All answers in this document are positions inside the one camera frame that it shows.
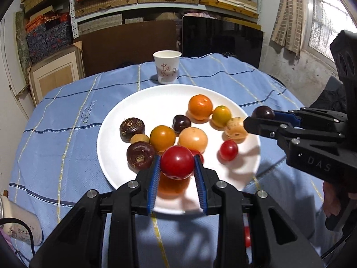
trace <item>wooden frame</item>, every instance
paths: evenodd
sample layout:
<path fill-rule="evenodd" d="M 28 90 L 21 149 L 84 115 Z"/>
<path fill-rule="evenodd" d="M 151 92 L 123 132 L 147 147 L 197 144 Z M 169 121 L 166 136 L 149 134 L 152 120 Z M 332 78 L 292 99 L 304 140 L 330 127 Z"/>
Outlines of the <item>wooden frame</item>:
<path fill-rule="evenodd" d="M 54 88 L 84 78 L 81 50 L 71 45 L 31 67 L 29 81 L 37 105 Z"/>

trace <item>red cherry tomato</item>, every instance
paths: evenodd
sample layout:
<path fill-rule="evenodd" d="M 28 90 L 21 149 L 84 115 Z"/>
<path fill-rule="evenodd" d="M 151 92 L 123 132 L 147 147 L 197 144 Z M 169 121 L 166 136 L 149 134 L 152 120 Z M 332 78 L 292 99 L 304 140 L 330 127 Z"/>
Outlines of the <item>red cherry tomato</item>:
<path fill-rule="evenodd" d="M 223 142 L 220 148 L 220 156 L 226 161 L 232 161 L 238 154 L 238 146 L 233 140 Z"/>
<path fill-rule="evenodd" d="M 160 168 L 171 179 L 185 179 L 195 168 L 195 160 L 186 147 L 171 146 L 161 156 Z"/>
<path fill-rule="evenodd" d="M 246 248 L 250 247 L 252 242 L 250 240 L 250 228 L 248 226 L 244 227 L 245 240 L 246 240 Z"/>
<path fill-rule="evenodd" d="M 201 162 L 202 164 L 205 162 L 204 158 L 203 158 L 203 155 L 197 151 L 197 150 L 194 150 L 194 149 L 190 149 L 192 155 L 195 157 L 196 155 L 199 155 L 200 159 L 201 159 Z"/>

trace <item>blue tablecloth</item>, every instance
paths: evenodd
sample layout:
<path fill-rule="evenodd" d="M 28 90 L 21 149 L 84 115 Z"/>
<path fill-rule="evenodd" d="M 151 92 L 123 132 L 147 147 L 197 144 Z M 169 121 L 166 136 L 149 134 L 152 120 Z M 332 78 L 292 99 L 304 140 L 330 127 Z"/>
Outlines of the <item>blue tablecloth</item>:
<path fill-rule="evenodd" d="M 220 54 L 181 58 L 177 83 L 217 91 L 249 115 L 262 104 L 283 111 L 302 106 L 267 74 Z M 158 85 L 155 64 L 148 62 L 52 90 L 35 108 L 17 150 L 9 191 L 11 200 L 38 216 L 45 238 L 87 190 L 112 191 L 96 154 L 101 123 L 122 99 L 155 85 Z M 324 215 L 320 212 L 322 182 L 288 167 L 276 141 L 267 138 L 261 138 L 257 181 L 251 182 L 246 191 L 254 193 L 257 188 L 274 197 L 319 253 L 331 246 L 333 234 L 324 228 Z M 103 267 L 106 267 L 109 219 Z M 143 268 L 212 267 L 218 216 L 137 216 L 136 231 Z M 31 258 L 28 244 L 20 241 L 13 244 L 26 258 Z"/>

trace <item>window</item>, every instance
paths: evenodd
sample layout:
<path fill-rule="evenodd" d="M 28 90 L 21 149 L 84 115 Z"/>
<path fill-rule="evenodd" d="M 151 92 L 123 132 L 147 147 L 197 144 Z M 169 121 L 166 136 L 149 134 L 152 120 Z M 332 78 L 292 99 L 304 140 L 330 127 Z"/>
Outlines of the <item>window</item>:
<path fill-rule="evenodd" d="M 312 0 L 312 3 L 308 46 L 333 61 L 331 42 L 342 30 L 357 33 L 357 28 L 340 0 Z"/>

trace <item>curtain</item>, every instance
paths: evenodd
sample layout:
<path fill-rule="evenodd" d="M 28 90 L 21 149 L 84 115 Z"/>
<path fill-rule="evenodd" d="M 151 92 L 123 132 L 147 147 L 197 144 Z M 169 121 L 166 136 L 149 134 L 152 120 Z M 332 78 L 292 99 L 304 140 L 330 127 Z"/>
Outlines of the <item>curtain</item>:
<path fill-rule="evenodd" d="M 280 0 L 271 40 L 294 52 L 300 53 L 302 31 L 302 0 Z"/>

